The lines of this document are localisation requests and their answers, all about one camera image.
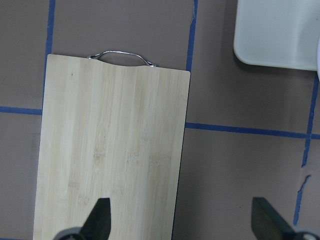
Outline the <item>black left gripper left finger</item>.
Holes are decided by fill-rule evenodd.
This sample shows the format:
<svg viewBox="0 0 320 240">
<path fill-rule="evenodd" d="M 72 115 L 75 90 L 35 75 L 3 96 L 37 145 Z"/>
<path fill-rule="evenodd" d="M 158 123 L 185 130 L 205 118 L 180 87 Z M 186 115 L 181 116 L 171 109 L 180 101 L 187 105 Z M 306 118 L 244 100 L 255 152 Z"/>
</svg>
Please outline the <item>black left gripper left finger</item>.
<svg viewBox="0 0 320 240">
<path fill-rule="evenodd" d="M 111 224 L 110 198 L 99 198 L 79 233 L 85 240 L 108 240 Z"/>
</svg>

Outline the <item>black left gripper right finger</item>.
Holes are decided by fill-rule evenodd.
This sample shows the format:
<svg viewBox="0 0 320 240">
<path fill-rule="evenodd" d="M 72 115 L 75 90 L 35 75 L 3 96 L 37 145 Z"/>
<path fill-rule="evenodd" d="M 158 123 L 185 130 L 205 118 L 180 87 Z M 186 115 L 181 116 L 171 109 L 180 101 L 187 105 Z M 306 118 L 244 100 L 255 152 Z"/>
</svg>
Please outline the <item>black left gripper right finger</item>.
<svg viewBox="0 0 320 240">
<path fill-rule="evenodd" d="M 251 202 L 251 230 L 257 240 L 293 240 L 295 231 L 264 197 Z"/>
</svg>

